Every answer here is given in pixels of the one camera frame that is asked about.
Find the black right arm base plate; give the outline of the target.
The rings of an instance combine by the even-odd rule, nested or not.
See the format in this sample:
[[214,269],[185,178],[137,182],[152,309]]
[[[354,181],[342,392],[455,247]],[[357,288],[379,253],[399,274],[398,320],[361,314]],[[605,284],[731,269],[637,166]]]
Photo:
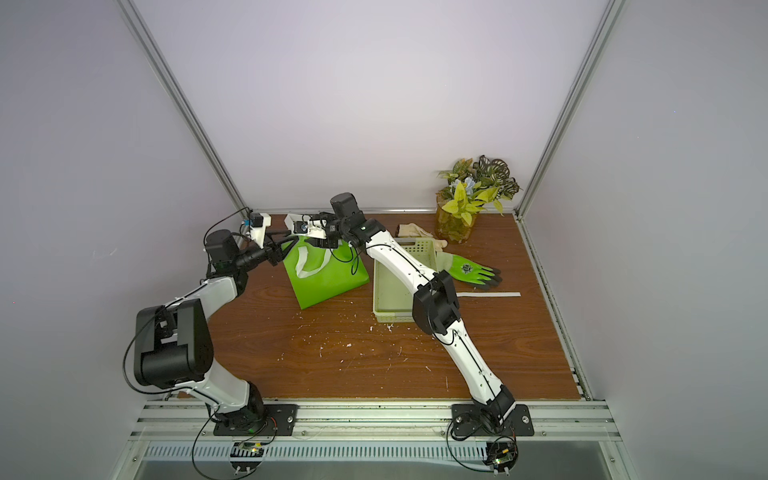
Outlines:
[[458,441],[472,436],[532,437],[535,434],[529,408],[521,403],[517,403],[503,420],[478,405],[453,404],[451,420],[449,436]]

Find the green insulated delivery bag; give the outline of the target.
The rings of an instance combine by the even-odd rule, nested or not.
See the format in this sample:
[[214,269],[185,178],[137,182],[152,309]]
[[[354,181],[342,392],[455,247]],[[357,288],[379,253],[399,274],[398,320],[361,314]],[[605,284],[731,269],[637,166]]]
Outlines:
[[302,237],[283,266],[301,310],[369,283],[362,260],[345,241],[330,250],[312,246]]

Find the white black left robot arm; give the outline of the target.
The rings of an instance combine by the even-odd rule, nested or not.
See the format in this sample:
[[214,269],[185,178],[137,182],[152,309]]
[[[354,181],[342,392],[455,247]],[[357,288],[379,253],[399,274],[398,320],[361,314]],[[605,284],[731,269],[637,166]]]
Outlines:
[[242,248],[235,233],[219,229],[204,238],[206,278],[191,292],[140,310],[136,332],[126,349],[133,354],[133,376],[126,383],[147,394],[186,391],[205,402],[213,422],[226,433],[254,433],[268,422],[258,388],[230,373],[215,359],[208,321],[242,295],[249,272],[262,263],[281,263],[298,242],[287,231],[266,232],[262,242]]

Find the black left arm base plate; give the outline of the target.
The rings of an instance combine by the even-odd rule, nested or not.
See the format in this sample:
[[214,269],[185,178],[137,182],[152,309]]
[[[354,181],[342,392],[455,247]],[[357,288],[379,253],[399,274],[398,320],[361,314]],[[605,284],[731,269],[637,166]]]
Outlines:
[[248,408],[215,414],[215,436],[291,436],[299,406],[290,403],[266,404],[262,413]]

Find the light green perforated basket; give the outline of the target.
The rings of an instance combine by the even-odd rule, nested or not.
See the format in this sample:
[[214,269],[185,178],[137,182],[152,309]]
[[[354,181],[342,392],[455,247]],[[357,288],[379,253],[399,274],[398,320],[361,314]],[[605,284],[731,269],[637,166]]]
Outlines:
[[[427,237],[396,238],[411,256],[433,270],[437,269],[437,253],[442,246]],[[380,262],[374,262],[373,314],[379,323],[412,323],[413,295],[396,276]]]

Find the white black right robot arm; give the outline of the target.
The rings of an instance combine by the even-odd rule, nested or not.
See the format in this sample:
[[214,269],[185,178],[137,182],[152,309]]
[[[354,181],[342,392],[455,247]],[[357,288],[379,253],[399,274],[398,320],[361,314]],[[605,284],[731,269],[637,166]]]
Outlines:
[[443,345],[462,374],[483,424],[492,432],[501,431],[516,400],[472,342],[450,274],[416,260],[383,224],[365,217],[353,194],[334,196],[331,207],[332,212],[308,216],[301,232],[320,248],[332,249],[343,240],[387,268],[412,295],[416,325]]

